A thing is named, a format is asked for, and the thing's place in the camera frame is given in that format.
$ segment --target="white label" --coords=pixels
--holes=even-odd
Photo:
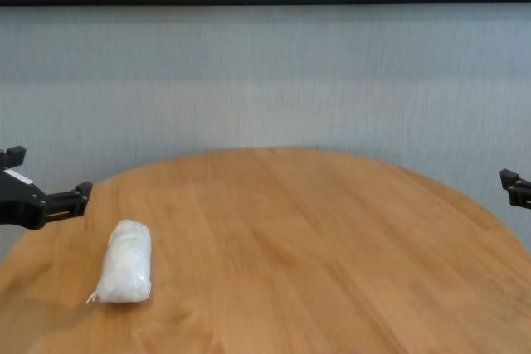
[[[20,180],[24,184],[27,184],[28,186],[30,184],[33,184],[33,180],[30,180],[27,177],[24,177],[22,174],[15,172],[13,169],[6,169],[4,170],[5,173],[7,173],[11,177],[15,177],[17,180]]]

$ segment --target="wooden table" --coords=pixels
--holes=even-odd
[[[153,296],[85,304],[110,232],[153,236]],[[97,185],[0,267],[0,353],[531,352],[531,261],[489,212],[342,153],[214,152]]]

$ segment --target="white wall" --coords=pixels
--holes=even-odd
[[[460,189],[531,246],[531,6],[0,9],[0,148],[70,189],[207,148],[337,148]],[[0,229],[0,255],[18,234]]]

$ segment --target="white package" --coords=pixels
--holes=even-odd
[[[103,271],[87,303],[136,303],[151,294],[151,234],[132,220],[118,223],[109,238]]]

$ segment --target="plastic bag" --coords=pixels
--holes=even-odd
[[[132,220],[118,223],[109,238],[103,270],[88,302],[136,303],[151,294],[151,234]]]

